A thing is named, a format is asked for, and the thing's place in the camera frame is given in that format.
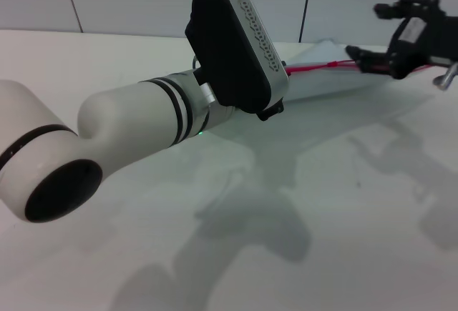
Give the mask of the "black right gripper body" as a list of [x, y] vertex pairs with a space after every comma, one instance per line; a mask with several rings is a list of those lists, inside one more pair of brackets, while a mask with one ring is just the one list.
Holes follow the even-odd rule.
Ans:
[[456, 61], [455, 16], [409, 17], [394, 32], [387, 50], [389, 74], [395, 79], [403, 79], [421, 66], [448, 66]]

